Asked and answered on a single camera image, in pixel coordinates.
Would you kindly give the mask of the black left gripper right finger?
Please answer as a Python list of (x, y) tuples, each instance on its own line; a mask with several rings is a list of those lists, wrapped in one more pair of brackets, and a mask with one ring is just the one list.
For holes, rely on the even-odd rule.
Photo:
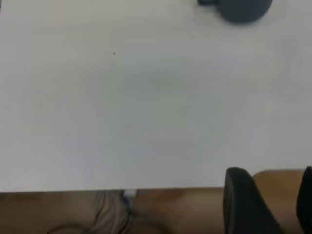
[(312, 167), (308, 166), (302, 176), (298, 191), (296, 216), (305, 234), (312, 233)]

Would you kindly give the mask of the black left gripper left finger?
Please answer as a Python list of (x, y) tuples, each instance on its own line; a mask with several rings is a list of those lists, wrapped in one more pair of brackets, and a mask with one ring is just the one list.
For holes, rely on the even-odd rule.
[(226, 234), (279, 234), (281, 228), (252, 176), (244, 169), (226, 170), (223, 193)]

